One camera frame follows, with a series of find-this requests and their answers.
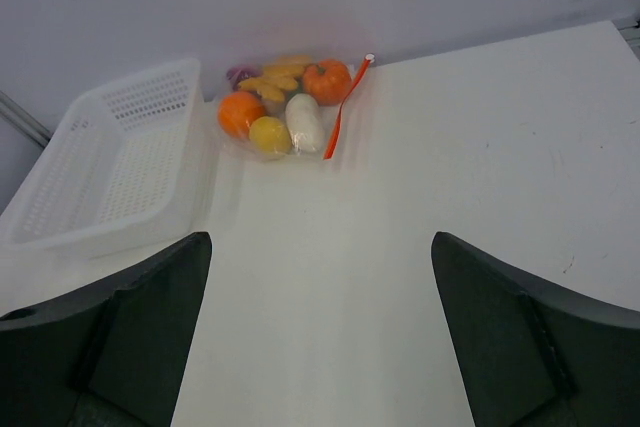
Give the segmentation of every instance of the bag of toy fruit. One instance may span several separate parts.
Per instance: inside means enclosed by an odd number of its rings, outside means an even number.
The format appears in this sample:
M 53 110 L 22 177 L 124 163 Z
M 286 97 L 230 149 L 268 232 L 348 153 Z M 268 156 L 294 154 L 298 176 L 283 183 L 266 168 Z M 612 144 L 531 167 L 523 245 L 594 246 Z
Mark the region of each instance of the bag of toy fruit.
M 344 103 L 373 61 L 368 54 L 354 71 L 336 59 L 295 55 L 229 69 L 218 104 L 224 138 L 261 159 L 330 159 Z

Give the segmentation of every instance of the basket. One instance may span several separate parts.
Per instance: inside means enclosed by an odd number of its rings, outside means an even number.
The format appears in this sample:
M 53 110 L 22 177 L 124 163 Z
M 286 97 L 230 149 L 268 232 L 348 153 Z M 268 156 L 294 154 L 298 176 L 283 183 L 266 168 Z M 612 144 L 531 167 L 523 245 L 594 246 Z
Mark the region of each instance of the basket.
M 189 232 L 210 149 L 200 63 L 83 94 L 20 188 L 8 246 L 90 258 Z

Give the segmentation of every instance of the toy orange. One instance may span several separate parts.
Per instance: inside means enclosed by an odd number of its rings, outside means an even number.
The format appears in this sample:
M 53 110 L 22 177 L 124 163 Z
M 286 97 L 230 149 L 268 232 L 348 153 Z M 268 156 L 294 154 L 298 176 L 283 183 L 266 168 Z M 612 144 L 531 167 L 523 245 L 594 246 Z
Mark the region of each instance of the toy orange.
M 351 75 L 346 65 L 338 60 L 323 60 L 309 65 L 302 76 L 305 92 L 320 105 L 333 105 L 342 101 L 351 87 Z
M 234 92 L 227 95 L 218 107 L 218 123 L 231 137 L 246 139 L 251 124 L 267 115 L 264 106 L 249 92 Z

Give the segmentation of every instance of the orange strip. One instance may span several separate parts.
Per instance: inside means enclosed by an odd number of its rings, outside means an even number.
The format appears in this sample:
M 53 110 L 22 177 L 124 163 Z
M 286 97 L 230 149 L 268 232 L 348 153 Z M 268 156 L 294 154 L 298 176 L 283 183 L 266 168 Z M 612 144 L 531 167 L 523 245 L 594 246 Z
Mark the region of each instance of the orange strip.
M 331 137 L 329 137 L 329 143 L 327 144 L 327 150 L 324 152 L 324 160 L 329 160 L 333 157 L 333 152 L 336 150 L 336 146 L 338 145 L 338 137 L 340 137 L 340 125 L 342 124 L 342 108 L 344 107 L 345 102 L 351 95 L 351 93 L 358 86 L 362 78 L 364 77 L 365 72 L 369 68 L 369 65 L 373 63 L 375 57 L 373 54 L 367 54 L 360 64 L 360 68 L 358 69 L 358 73 L 353 79 L 351 83 L 351 88 L 347 95 L 342 99 L 342 103 L 340 104 L 340 109 L 338 109 L 338 116 L 336 117 L 336 123 L 333 125 L 333 131 L 331 132 Z

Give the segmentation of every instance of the white table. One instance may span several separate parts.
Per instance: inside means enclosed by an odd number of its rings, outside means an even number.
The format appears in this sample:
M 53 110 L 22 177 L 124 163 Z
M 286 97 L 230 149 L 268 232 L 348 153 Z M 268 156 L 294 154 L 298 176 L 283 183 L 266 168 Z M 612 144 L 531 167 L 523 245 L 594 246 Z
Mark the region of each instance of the white table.
M 640 63 L 610 23 L 375 68 L 347 126 L 331 163 L 220 159 L 174 425 L 472 426 L 438 230 L 640 310 Z M 5 264 L 2 307 L 154 250 Z

